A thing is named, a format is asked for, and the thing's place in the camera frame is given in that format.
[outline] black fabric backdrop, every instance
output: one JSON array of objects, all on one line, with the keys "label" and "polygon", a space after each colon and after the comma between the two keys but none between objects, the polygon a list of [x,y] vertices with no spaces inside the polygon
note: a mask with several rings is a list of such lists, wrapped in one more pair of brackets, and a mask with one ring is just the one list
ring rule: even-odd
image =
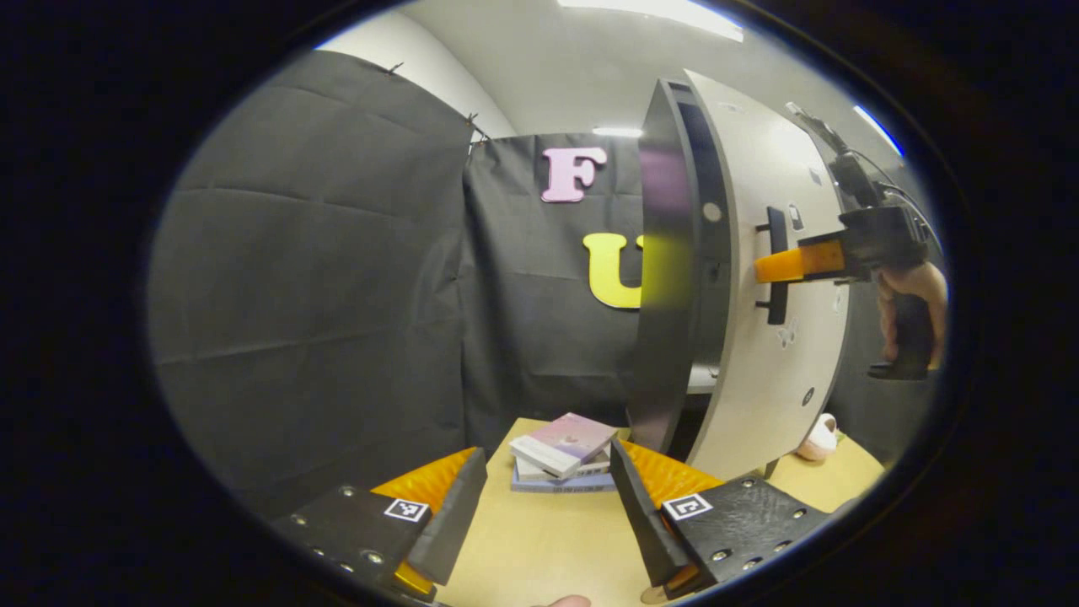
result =
[{"label": "black fabric backdrop", "polygon": [[466,446],[472,133],[419,86],[312,52],[180,176],[151,258],[151,351],[181,430],[257,512]]},{"label": "black fabric backdrop", "polygon": [[[576,203],[546,203],[547,148],[600,147],[607,162]],[[610,308],[588,286],[585,235],[626,236],[623,284],[640,286],[637,140],[537,135],[488,141],[465,169],[468,235],[461,263],[468,438],[493,449],[517,417],[569,411],[625,425],[637,311]]]}]

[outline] cable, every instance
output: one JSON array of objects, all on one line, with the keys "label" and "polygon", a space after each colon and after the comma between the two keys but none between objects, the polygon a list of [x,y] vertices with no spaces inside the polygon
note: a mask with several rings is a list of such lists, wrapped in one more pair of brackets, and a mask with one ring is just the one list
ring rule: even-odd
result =
[{"label": "cable", "polygon": [[876,168],[877,173],[884,175],[885,179],[888,179],[887,183],[882,183],[882,184],[884,187],[886,187],[886,188],[896,190],[897,192],[899,192],[900,194],[902,194],[900,197],[902,197],[903,202],[905,202],[906,205],[910,206],[912,210],[914,210],[915,215],[918,216],[918,219],[921,219],[921,222],[926,224],[926,227],[929,229],[929,233],[932,234],[933,239],[937,240],[937,246],[939,248],[943,249],[944,245],[941,244],[941,238],[937,237],[937,231],[933,230],[933,226],[929,223],[929,220],[926,219],[926,216],[921,213],[921,209],[918,208],[918,205],[914,203],[914,196],[912,196],[911,194],[906,193],[906,190],[904,190],[903,188],[897,185],[896,184],[896,180],[892,179],[890,175],[888,175],[887,173],[885,173],[883,168],[880,168],[879,166],[877,166],[877,163],[875,163],[872,160],[870,160],[870,156],[865,155],[864,153],[862,153],[862,152],[860,152],[860,151],[858,151],[858,150],[856,150],[853,148],[850,148],[850,151],[852,151],[856,154],[860,155],[862,157],[862,160],[864,160],[865,162],[869,162],[871,165],[873,165],[873,168]]},{"label": "cable", "polygon": [[870,156],[868,156],[868,155],[863,154],[862,152],[860,152],[860,151],[858,151],[858,150],[856,150],[856,149],[853,149],[853,148],[851,148],[851,149],[850,149],[850,151],[852,151],[852,152],[857,153],[858,155],[862,156],[862,160],[864,160],[865,162],[869,162],[870,164],[872,164],[872,165],[873,165],[873,168],[876,168],[876,169],[877,169],[877,173],[879,173],[879,174],[884,175],[884,178],[885,178],[885,179],[888,179],[888,182],[889,182],[889,183],[891,183],[892,185],[894,185],[894,184],[896,184],[896,180],[894,180],[894,179],[892,179],[891,177],[889,177],[889,176],[888,176],[888,174],[887,174],[887,173],[885,173],[883,168],[880,168],[879,166],[877,166],[877,164],[876,164],[875,162],[873,162],[872,160],[870,160]]},{"label": "cable", "polygon": [[906,205],[911,207],[911,210],[914,210],[914,213],[918,216],[918,219],[921,219],[921,222],[925,223],[926,227],[929,229],[929,233],[933,236],[933,239],[937,242],[937,247],[940,248],[941,250],[944,250],[944,245],[941,244],[941,238],[937,237],[937,231],[933,230],[932,224],[929,223],[929,220],[926,219],[926,216],[921,213],[921,210],[918,208],[918,205],[914,204],[914,199],[911,197],[911,194],[903,191],[903,189],[900,188],[899,185],[891,185],[887,183],[882,183],[882,184],[885,188],[888,188],[890,190],[896,190],[900,194],[902,194],[899,197],[901,197],[903,202],[905,202]]}]

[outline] person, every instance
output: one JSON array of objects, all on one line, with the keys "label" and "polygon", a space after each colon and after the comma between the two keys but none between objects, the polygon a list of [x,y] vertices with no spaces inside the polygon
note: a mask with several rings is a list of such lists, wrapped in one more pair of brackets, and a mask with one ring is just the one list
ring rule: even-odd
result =
[{"label": "person", "polygon": [[547,607],[591,607],[591,605],[592,602],[584,596],[581,596],[579,594],[571,594],[570,596],[559,598]]},{"label": "person", "polygon": [[915,294],[926,301],[933,328],[929,369],[939,369],[944,356],[947,321],[947,281],[944,274],[928,261],[909,270],[885,266],[878,272],[876,284],[880,332],[885,340],[882,356],[886,361],[894,361],[899,354],[899,346],[896,344],[896,293]]}]

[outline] round hole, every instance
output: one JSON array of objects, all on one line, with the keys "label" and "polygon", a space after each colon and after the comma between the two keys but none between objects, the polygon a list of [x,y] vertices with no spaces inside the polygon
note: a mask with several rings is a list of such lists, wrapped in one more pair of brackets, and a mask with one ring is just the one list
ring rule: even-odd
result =
[{"label": "round hole", "polygon": [[705,219],[708,219],[713,223],[723,218],[723,210],[720,208],[720,205],[714,202],[706,202],[700,210],[705,213]]}]

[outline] stack of books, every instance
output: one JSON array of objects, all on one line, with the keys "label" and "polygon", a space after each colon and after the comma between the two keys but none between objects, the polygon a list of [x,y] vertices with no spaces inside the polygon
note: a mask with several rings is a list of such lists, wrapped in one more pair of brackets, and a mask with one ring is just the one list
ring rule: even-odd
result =
[{"label": "stack of books", "polygon": [[611,440],[617,429],[575,414],[509,442],[514,454],[510,489],[541,494],[615,491]]}]

